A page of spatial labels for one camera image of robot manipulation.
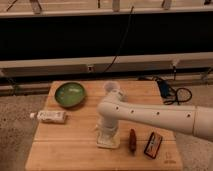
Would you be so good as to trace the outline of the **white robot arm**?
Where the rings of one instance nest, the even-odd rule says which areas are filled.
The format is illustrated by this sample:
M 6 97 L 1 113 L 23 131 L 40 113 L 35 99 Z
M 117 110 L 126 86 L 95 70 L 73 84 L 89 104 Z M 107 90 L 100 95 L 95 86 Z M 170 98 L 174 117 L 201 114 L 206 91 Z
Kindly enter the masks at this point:
M 141 105 L 123 101 L 123 93 L 114 89 L 98 104 L 99 129 L 114 136 L 118 121 L 126 120 L 189 134 L 213 142 L 213 108 L 176 105 Z

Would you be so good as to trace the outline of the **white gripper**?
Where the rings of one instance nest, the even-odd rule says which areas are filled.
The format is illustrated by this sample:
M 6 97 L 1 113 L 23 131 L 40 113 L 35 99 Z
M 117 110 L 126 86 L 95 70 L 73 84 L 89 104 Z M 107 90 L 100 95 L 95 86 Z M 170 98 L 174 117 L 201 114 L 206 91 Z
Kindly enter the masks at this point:
M 97 128 L 99 140 L 111 140 L 119 137 L 118 121 L 116 119 L 100 117 Z

